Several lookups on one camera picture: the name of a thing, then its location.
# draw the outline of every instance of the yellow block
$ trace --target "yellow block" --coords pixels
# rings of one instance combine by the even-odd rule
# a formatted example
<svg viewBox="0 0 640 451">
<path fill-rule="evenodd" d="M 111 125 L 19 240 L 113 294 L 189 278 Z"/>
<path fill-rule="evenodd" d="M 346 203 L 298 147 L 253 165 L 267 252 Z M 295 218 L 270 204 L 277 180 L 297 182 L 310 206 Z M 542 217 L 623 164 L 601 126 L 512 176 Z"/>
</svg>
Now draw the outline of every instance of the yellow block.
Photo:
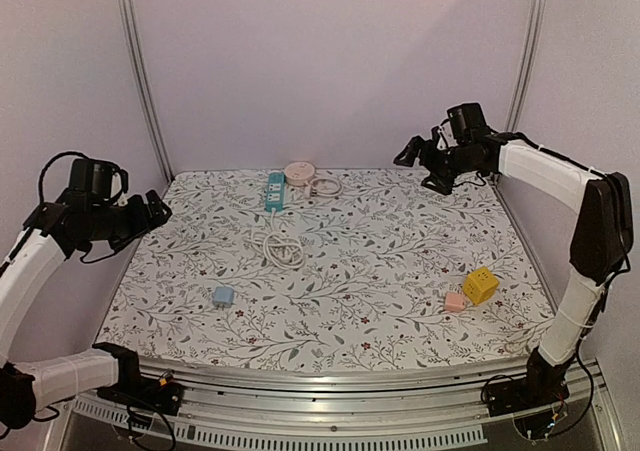
<svg viewBox="0 0 640 451">
<path fill-rule="evenodd" d="M 491 274 L 486 266 L 483 266 L 469 273 L 462 285 L 462 291 L 473 304 L 478 305 L 491 298 L 499 284 L 498 278 Z"/>
</svg>

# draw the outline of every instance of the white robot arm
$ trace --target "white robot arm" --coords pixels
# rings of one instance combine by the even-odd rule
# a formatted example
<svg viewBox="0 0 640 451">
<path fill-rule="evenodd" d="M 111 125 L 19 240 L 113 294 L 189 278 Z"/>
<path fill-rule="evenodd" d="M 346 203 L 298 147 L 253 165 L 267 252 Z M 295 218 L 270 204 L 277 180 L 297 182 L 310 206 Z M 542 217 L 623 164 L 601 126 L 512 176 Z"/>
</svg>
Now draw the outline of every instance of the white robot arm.
<svg viewBox="0 0 640 451">
<path fill-rule="evenodd" d="M 446 148 L 440 149 L 442 125 L 436 126 L 432 139 L 412 138 L 394 163 L 413 166 L 419 158 L 430 171 L 422 185 L 445 195 L 451 194 L 462 173 L 501 174 L 538 188 L 578 215 L 567 289 L 551 327 L 529 357 L 527 376 L 483 390 L 492 416 L 547 405 L 558 396 L 566 399 L 565 372 L 604 310 L 611 281 L 630 268 L 629 182 L 620 173 L 603 174 L 537 146 L 522 133 L 495 132 L 478 103 L 451 108 L 447 116 L 443 124 L 449 122 L 457 146 L 449 147 L 445 141 Z"/>
<path fill-rule="evenodd" d="M 45 202 L 46 170 L 68 155 L 78 157 L 69 186 L 54 203 Z M 76 250 L 85 252 L 81 260 L 87 263 L 84 258 L 91 243 L 107 241 L 113 252 L 105 257 L 110 257 L 167 222 L 171 210 L 155 191 L 147 193 L 145 203 L 139 195 L 127 199 L 127 188 L 126 171 L 81 153 L 62 153 L 43 169 L 40 204 L 0 266 L 0 422 L 8 429 L 20 429 L 52 403 L 96 388 L 103 397 L 123 404 L 135 404 L 128 402 L 133 396 L 132 400 L 144 398 L 164 414 L 177 412 L 182 387 L 142 377 L 137 354 L 120 346 L 100 343 L 73 356 L 39 363 L 9 361 L 18 326 L 38 292 Z"/>
</svg>

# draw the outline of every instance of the floral pattern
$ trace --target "floral pattern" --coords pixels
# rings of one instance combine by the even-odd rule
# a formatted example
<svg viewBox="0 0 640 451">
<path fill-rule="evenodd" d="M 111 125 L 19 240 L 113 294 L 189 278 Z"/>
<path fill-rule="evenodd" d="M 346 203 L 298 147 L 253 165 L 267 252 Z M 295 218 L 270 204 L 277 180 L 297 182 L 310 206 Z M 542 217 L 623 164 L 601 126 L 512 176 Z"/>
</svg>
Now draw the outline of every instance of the floral pattern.
<svg viewBox="0 0 640 451">
<path fill-rule="evenodd" d="M 305 266 L 271 266 L 246 242 L 270 229 L 267 171 L 183 173 L 174 215 L 145 236 L 99 340 L 186 363 L 325 372 L 395 370 L 520 356 L 552 311 L 489 186 L 451 196 L 410 170 L 334 170 L 343 195 L 305 198 L 287 187 L 274 218 L 298 236 Z M 460 313 L 447 292 L 487 266 L 500 287 Z M 230 286 L 228 309 L 213 290 Z"/>
</svg>

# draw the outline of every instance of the teal power strip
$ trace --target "teal power strip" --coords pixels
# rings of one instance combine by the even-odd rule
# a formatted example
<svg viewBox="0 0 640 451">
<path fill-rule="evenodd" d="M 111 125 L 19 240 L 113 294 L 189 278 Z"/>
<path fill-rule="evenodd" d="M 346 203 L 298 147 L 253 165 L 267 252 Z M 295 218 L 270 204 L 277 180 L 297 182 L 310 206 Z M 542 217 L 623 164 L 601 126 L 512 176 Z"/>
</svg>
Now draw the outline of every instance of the teal power strip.
<svg viewBox="0 0 640 451">
<path fill-rule="evenodd" d="M 271 212 L 282 211 L 284 208 L 284 173 L 271 173 L 269 182 L 267 183 L 267 198 L 265 200 L 265 209 Z"/>
</svg>

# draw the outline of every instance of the wall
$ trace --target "wall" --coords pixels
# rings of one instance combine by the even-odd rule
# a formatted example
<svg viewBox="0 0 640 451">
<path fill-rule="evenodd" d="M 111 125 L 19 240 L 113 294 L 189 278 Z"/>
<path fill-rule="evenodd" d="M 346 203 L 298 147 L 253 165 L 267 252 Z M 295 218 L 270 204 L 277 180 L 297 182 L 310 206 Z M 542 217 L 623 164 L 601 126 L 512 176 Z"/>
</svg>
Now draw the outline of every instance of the wall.
<svg viewBox="0 0 640 451">
<path fill-rule="evenodd" d="M 134 191 L 162 189 L 123 39 L 117 0 L 0 0 L 0 254 L 37 203 L 40 168 L 75 149 L 130 172 Z M 55 199 L 70 160 L 51 169 Z M 124 257 L 77 257 L 47 283 L 20 328 L 13 360 L 86 349 L 111 300 Z M 11 433 L 3 449 L 35 449 L 44 426 Z"/>
<path fill-rule="evenodd" d="M 638 0 L 548 0 L 519 130 L 544 145 L 640 182 L 640 4 Z M 539 192 L 504 182 L 545 273 L 561 298 L 575 217 Z M 638 246 L 631 261 L 640 266 Z M 615 282 L 591 349 L 603 368 L 630 449 L 640 449 L 638 273 Z"/>
<path fill-rule="evenodd" d="M 530 0 L 135 0 L 177 171 L 388 167 L 448 107 L 506 120 Z"/>
</svg>

